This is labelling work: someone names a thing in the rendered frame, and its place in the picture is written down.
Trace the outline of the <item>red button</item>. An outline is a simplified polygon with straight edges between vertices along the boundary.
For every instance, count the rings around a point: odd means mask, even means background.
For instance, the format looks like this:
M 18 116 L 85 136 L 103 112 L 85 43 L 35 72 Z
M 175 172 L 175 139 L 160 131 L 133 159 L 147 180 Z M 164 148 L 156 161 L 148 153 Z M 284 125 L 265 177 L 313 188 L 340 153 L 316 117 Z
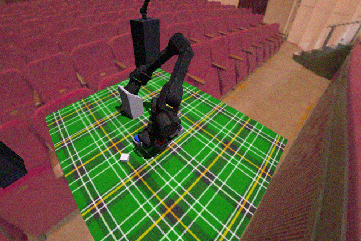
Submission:
M 169 145 L 169 142 L 164 138 L 162 142 L 155 140 L 154 144 L 162 151 Z

